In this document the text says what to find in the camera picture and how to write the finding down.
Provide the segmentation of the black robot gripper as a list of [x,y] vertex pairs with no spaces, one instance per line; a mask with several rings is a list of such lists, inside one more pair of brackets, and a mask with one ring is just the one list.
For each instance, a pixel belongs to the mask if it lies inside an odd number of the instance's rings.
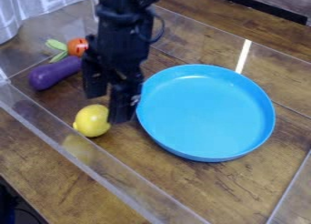
[[122,12],[97,5],[98,28],[88,35],[82,55],[82,88],[86,98],[101,97],[110,85],[108,122],[121,124],[134,116],[141,98],[141,62],[149,45],[164,33],[164,20],[150,6],[130,7]]

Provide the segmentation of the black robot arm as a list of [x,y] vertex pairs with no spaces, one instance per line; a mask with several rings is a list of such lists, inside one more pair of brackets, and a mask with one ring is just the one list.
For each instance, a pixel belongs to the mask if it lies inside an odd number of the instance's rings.
[[98,0],[98,28],[86,36],[81,57],[82,87],[88,98],[109,97],[108,122],[118,124],[134,115],[141,96],[141,62],[149,45],[162,36],[153,30],[160,18],[152,8],[157,0]]

